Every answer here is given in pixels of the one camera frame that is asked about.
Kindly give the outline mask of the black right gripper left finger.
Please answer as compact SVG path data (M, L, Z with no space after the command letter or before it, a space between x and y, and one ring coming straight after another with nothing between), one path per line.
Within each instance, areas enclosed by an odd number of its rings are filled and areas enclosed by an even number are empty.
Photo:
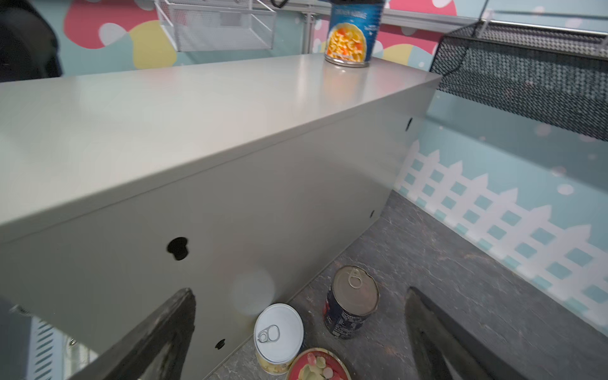
M196 297L183 288L73 379L180 379L195 330Z

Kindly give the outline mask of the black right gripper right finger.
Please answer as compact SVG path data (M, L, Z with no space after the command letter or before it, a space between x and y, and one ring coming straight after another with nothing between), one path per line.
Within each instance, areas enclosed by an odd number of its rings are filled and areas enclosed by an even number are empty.
M405 298L405 323L421 379L524 379L422 291Z

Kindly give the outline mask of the dark chopped tomatoes can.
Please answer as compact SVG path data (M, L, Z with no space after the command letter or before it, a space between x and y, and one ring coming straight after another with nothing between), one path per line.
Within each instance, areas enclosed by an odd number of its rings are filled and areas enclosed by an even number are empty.
M332 279L323 310L329 333L349 340L378 308L379 289L365 269L346 265Z

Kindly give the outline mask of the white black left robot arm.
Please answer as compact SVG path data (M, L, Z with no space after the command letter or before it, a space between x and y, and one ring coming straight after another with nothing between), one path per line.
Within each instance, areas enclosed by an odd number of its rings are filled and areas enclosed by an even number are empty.
M1 81L63 75L60 42L29 1L1 2Z

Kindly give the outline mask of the blue chicken noodle soup can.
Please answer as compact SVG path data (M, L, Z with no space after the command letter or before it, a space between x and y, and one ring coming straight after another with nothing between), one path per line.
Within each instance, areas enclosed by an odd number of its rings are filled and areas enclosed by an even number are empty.
M381 0L330 1L326 61L342 67L368 67L385 3Z

